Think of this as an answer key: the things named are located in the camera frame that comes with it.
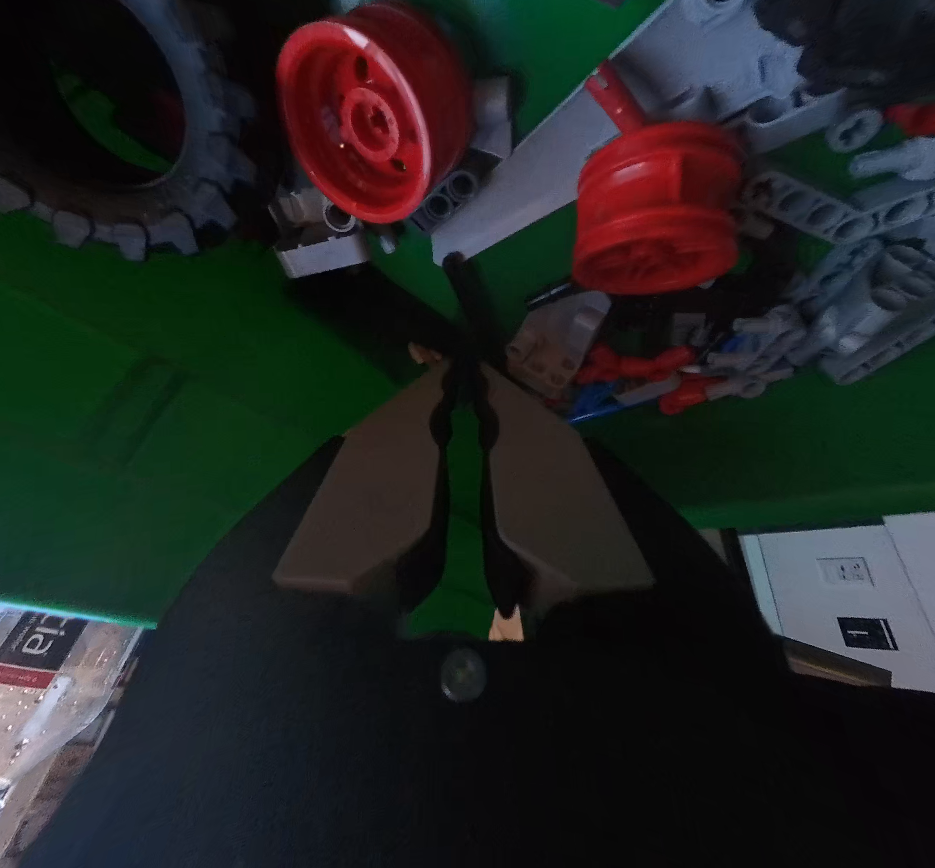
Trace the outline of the red lego wheel rim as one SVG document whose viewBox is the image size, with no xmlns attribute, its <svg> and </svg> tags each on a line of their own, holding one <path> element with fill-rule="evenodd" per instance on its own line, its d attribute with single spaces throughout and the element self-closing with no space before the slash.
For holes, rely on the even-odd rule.
<svg viewBox="0 0 935 868">
<path fill-rule="evenodd" d="M 652 296 L 730 272 L 743 167 L 733 132 L 695 121 L 643 127 L 597 150 L 578 178 L 573 281 Z"/>
<path fill-rule="evenodd" d="M 290 149 L 311 183 L 371 224 L 413 214 L 476 129 L 458 48 L 402 0 L 299 27 L 280 50 L 276 88 Z"/>
</svg>

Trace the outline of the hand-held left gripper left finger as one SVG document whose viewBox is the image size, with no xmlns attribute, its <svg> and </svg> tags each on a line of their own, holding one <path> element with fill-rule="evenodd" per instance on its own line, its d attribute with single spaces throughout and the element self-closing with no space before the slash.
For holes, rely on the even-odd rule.
<svg viewBox="0 0 935 868">
<path fill-rule="evenodd" d="M 283 589 L 413 610 L 438 586 L 449 524 L 449 364 L 337 442 L 273 572 Z"/>
</svg>

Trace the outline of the small grey lego assembly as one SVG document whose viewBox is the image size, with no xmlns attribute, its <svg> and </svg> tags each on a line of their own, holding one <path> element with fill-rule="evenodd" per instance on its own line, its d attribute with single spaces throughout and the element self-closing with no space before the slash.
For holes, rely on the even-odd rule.
<svg viewBox="0 0 935 868">
<path fill-rule="evenodd" d="M 390 225 L 368 224 L 342 211 L 291 161 L 268 206 L 280 234 L 274 253 L 287 278 L 367 263 L 374 243 L 392 254 L 403 231 L 438 231 L 480 195 L 494 168 L 512 154 L 514 94 L 509 75 L 475 80 L 476 130 L 466 153 L 409 217 Z"/>
</svg>

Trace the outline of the red and blue lego pins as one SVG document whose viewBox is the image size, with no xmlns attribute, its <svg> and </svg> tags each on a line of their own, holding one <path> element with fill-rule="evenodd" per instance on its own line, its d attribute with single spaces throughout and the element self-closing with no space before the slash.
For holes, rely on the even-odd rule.
<svg viewBox="0 0 935 868">
<path fill-rule="evenodd" d="M 649 404 L 656 404 L 666 416 L 676 416 L 733 393 L 730 378 L 693 371 L 694 364 L 695 350 L 688 347 L 640 358 L 597 345 L 574 376 L 576 394 L 567 422 L 581 424 Z"/>
</svg>

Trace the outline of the green plastic bin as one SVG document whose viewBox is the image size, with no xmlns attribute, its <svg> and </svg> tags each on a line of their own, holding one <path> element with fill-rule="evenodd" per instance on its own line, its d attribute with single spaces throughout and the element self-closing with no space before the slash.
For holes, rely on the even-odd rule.
<svg viewBox="0 0 935 868">
<path fill-rule="evenodd" d="M 336 0 L 352 7 L 364 0 Z M 519 76 L 526 132 L 661 0 L 419 0 Z M 152 625 L 210 549 L 397 381 L 233 241 L 144 263 L 2 221 L 2 599 Z M 864 523 L 933 510 L 933 344 L 838 387 L 584 427 L 699 527 Z"/>
</svg>

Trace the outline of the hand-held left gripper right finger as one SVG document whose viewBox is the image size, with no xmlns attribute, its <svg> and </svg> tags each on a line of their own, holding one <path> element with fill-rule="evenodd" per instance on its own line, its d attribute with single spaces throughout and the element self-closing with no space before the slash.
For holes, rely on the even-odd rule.
<svg viewBox="0 0 935 868">
<path fill-rule="evenodd" d="M 578 432 L 485 363 L 474 385 L 495 624 L 512 637 L 522 634 L 523 615 L 650 591 L 651 566 Z"/>
</svg>

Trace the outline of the black lego axle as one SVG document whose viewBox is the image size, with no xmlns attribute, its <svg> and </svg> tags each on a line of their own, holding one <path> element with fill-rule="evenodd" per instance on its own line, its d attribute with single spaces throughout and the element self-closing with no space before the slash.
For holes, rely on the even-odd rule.
<svg viewBox="0 0 935 868">
<path fill-rule="evenodd" d="M 477 355 L 491 368 L 502 372 L 504 341 L 485 280 L 474 263 L 460 252 L 448 254 L 442 268 L 460 307 L 466 332 Z"/>
</svg>

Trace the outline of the clear plastic bag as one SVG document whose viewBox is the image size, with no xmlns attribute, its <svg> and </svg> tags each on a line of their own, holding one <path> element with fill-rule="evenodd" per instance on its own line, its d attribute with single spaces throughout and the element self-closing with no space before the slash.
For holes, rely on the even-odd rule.
<svg viewBox="0 0 935 868">
<path fill-rule="evenodd" d="M 105 709 L 144 632 L 2 605 L 2 807 Z"/>
</svg>

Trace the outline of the grey lego connector block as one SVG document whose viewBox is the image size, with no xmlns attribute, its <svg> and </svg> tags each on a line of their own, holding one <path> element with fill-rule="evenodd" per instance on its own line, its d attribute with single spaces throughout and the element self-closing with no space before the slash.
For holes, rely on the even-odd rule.
<svg viewBox="0 0 935 868">
<path fill-rule="evenodd" d="M 612 305 L 607 294 L 585 290 L 533 309 L 505 349 L 508 374 L 546 400 L 562 399 Z"/>
</svg>

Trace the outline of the long grey lego panel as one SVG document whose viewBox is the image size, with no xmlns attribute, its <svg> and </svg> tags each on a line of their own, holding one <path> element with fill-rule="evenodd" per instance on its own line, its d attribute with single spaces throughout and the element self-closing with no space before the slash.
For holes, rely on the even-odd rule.
<svg viewBox="0 0 935 868">
<path fill-rule="evenodd" d="M 807 88 L 801 53 L 760 27 L 753 0 L 665 0 L 609 63 L 652 121 L 738 129 L 764 153 L 830 127 L 848 107 L 845 89 Z M 573 203 L 585 161 L 619 132 L 580 84 L 432 234 L 435 263 L 472 258 Z"/>
</svg>

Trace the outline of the white instruction booklet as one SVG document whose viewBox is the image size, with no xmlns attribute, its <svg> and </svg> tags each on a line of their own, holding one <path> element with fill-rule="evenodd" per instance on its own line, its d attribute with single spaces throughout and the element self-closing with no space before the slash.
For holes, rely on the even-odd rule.
<svg viewBox="0 0 935 868">
<path fill-rule="evenodd" d="M 740 536 L 754 597 L 777 634 L 934 689 L 933 513 Z"/>
</svg>

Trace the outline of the grey lego beam assembly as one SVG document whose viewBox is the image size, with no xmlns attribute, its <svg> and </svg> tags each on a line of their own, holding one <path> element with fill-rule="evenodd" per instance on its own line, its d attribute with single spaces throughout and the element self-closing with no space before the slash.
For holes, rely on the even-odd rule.
<svg viewBox="0 0 935 868">
<path fill-rule="evenodd" d="M 859 110 L 825 142 L 845 158 L 847 195 L 764 167 L 742 202 L 827 246 L 787 291 L 803 329 L 783 357 L 844 386 L 933 339 L 933 102 Z"/>
</svg>

